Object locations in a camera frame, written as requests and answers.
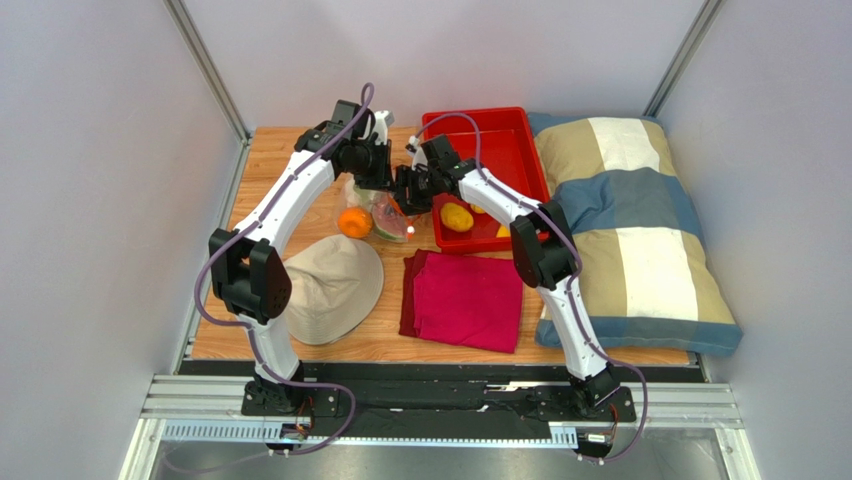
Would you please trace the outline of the dark yellow fake fruit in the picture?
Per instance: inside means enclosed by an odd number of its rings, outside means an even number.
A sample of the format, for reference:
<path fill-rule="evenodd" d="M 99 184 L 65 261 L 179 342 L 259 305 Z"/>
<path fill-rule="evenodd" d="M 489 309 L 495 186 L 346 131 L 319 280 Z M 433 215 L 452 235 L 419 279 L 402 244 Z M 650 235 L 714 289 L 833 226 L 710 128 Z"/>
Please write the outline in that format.
<path fill-rule="evenodd" d="M 464 205 L 453 202 L 445 203 L 440 208 L 439 217 L 444 228 L 456 233 L 466 233 L 475 224 L 471 210 Z"/>

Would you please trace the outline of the clear zip top bag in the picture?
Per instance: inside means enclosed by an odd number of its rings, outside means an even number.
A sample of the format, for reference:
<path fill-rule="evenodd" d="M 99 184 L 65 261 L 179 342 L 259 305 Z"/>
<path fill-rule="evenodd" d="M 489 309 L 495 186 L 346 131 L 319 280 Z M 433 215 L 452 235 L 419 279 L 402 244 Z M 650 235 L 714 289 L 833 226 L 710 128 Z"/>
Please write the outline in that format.
<path fill-rule="evenodd" d="M 405 216 L 385 191 L 366 190 L 345 174 L 334 213 L 334 225 L 350 238 L 377 238 L 406 243 L 415 233 L 414 217 Z"/>

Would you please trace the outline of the fake watermelon slice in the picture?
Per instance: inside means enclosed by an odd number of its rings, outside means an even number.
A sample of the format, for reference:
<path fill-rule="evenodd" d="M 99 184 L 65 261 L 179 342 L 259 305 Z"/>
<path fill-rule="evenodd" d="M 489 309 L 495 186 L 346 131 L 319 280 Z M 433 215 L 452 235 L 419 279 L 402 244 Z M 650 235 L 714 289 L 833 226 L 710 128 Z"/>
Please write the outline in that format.
<path fill-rule="evenodd" d="M 393 205 L 380 201 L 371 209 L 373 233 L 382 240 L 405 243 L 408 241 L 407 218 L 398 214 Z"/>

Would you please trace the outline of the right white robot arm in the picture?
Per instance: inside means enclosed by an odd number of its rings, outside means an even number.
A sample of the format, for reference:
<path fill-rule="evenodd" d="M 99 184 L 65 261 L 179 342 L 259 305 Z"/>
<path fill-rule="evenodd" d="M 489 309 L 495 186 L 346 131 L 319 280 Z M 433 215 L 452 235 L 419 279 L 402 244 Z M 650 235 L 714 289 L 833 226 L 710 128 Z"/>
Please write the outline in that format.
<path fill-rule="evenodd" d="M 422 213 L 446 194 L 480 207 L 506 227 L 517 274 L 542 298 L 556 329 L 572 377 L 567 404 L 582 418 L 610 412 L 620 384 L 582 300 L 582 262 L 561 205 L 512 189 L 478 157 L 463 158 L 444 135 L 426 141 L 411 137 L 406 149 L 412 162 L 395 172 L 402 211 Z"/>

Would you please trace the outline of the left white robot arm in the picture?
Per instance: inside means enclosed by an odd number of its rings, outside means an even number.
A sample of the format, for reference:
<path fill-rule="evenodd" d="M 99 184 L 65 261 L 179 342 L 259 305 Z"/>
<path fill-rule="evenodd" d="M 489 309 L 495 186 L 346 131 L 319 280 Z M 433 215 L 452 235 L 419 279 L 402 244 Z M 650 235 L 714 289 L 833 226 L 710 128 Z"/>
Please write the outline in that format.
<path fill-rule="evenodd" d="M 292 281 L 281 255 L 315 200 L 342 173 L 363 188 L 388 191 L 394 122 L 389 110 L 372 111 L 365 101 L 337 102 L 332 117 L 301 134 L 290 160 L 263 200 L 234 229 L 215 230 L 205 266 L 216 298 L 245 329 L 255 356 L 254 378 L 245 390 L 245 409 L 295 413 L 318 390 L 304 380 L 282 315 Z"/>

